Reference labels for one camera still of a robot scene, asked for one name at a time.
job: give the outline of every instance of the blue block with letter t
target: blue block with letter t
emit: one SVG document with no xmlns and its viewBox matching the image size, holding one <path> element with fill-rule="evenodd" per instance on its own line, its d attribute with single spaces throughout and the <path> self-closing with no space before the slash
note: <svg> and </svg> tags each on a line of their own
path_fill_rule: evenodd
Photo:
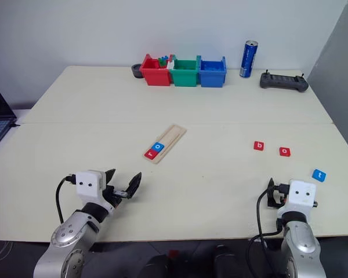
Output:
<svg viewBox="0 0 348 278">
<path fill-rule="evenodd" d="M 315 169 L 315 171 L 313 172 L 312 177 L 314 179 L 316 179 L 317 181 L 321 181 L 323 182 L 326 178 L 326 173 L 319 171 L 319 169 Z"/>
</svg>

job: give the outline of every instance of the blue can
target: blue can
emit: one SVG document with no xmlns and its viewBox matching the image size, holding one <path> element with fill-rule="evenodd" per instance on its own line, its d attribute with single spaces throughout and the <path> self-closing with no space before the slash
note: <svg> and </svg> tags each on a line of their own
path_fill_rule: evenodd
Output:
<svg viewBox="0 0 348 278">
<path fill-rule="evenodd" d="M 255 41 L 246 41 L 244 56 L 242 58 L 240 76 L 248 78 L 251 75 L 251 69 L 253 68 L 254 58 L 256 50 L 258 49 L 258 43 Z"/>
</svg>

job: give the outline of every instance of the red block with letter b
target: red block with letter b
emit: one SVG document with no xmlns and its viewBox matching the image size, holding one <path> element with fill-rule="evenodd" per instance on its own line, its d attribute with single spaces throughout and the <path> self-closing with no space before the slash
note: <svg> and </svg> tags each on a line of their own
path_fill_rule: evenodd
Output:
<svg viewBox="0 0 348 278">
<path fill-rule="evenodd" d="M 254 142 L 254 149 L 257 149 L 258 151 L 262 151 L 264 149 L 264 143 L 263 142 Z"/>
</svg>

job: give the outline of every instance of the white wall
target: white wall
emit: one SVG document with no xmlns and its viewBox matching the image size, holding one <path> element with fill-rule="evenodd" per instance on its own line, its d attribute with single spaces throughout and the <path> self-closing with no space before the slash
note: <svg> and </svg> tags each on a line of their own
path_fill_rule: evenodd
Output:
<svg viewBox="0 0 348 278">
<path fill-rule="evenodd" d="M 226 56 L 239 68 L 316 62 L 346 0 L 0 0 L 0 91 L 16 108 L 42 96 L 68 65 L 132 65 L 146 53 Z"/>
</svg>

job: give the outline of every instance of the remote controller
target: remote controller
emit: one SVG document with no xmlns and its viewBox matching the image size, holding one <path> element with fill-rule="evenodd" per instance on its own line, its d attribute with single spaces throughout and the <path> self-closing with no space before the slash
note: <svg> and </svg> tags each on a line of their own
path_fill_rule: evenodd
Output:
<svg viewBox="0 0 348 278">
<path fill-rule="evenodd" d="M 308 83 L 302 76 L 285 76 L 285 75 L 276 75 L 270 74 L 268 70 L 260 76 L 260 87 L 280 87 L 280 88 L 289 88 L 296 89 L 300 92 L 304 92 L 308 89 Z"/>
</svg>

